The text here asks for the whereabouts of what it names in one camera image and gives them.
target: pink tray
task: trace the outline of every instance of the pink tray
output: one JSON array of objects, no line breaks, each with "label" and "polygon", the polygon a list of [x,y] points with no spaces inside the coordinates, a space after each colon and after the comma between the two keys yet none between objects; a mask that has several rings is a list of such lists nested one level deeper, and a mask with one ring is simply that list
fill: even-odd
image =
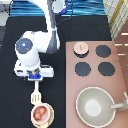
[{"label": "pink tray", "polygon": [[[85,58],[78,58],[73,52],[73,46],[77,42],[66,43],[66,128],[90,128],[78,117],[75,102],[81,90],[86,87],[100,87],[106,90],[119,103],[125,99],[126,87],[122,76],[121,66],[113,41],[85,41],[89,47],[89,54]],[[95,50],[99,45],[107,45],[112,54],[107,58],[99,57]],[[102,76],[98,71],[101,62],[110,62],[115,67],[114,75]],[[87,62],[91,67],[88,76],[80,77],[75,73],[75,65],[78,62]],[[128,128],[128,110],[117,111],[113,122],[106,128]]]}]

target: black circle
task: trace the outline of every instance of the black circle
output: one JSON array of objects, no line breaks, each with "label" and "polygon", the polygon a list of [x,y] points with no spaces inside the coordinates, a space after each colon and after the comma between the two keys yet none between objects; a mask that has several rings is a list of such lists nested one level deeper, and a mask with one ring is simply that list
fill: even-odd
[{"label": "black circle", "polygon": [[98,70],[103,76],[112,76],[115,73],[115,68],[110,62],[100,63]]},{"label": "black circle", "polygon": [[99,45],[96,48],[96,54],[100,57],[106,58],[111,55],[111,49],[106,45]]},{"label": "black circle", "polygon": [[32,49],[32,47],[33,47],[33,43],[28,38],[22,38],[16,42],[16,50],[20,54],[26,54]]},{"label": "black circle", "polygon": [[74,51],[74,54],[79,57],[79,58],[84,58],[86,57],[88,54],[89,54],[89,50],[85,53],[85,54],[77,54],[75,51]]},{"label": "black circle", "polygon": [[91,68],[86,62],[79,62],[75,66],[75,72],[79,76],[87,76],[89,75],[90,71]]}]

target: black table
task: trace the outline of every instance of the black table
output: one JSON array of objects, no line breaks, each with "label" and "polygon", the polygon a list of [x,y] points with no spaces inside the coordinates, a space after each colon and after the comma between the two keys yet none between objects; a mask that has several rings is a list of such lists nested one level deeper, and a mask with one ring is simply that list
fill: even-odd
[{"label": "black table", "polygon": [[[59,22],[68,17],[56,17]],[[2,49],[0,51],[0,127],[34,128],[30,119],[33,108],[30,98],[34,82],[13,76],[17,60],[15,43],[27,30],[45,30],[44,17],[9,17]],[[66,128],[66,41],[110,41],[107,16],[78,16],[58,25],[60,50],[54,55],[40,54],[42,64],[54,67],[55,76],[40,83],[42,101],[55,110],[55,119],[49,128]]]}]

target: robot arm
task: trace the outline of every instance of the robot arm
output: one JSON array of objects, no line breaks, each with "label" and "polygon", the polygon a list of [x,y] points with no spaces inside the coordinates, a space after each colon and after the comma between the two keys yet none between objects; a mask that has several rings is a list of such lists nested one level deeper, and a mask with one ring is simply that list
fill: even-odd
[{"label": "robot arm", "polygon": [[48,32],[25,32],[15,44],[18,60],[15,64],[17,76],[28,77],[28,80],[42,80],[43,77],[53,77],[51,66],[41,67],[38,52],[53,54],[59,50],[60,41],[57,34],[55,16],[52,10],[52,0],[28,0],[44,11]]}]

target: white bowl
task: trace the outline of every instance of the white bowl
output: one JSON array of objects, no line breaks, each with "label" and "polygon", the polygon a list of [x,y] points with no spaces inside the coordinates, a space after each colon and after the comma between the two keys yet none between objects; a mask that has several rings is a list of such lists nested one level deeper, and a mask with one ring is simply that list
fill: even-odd
[{"label": "white bowl", "polygon": [[111,109],[113,98],[99,87],[82,90],[76,99],[76,110],[80,119],[91,127],[106,127],[114,117],[116,109]]}]

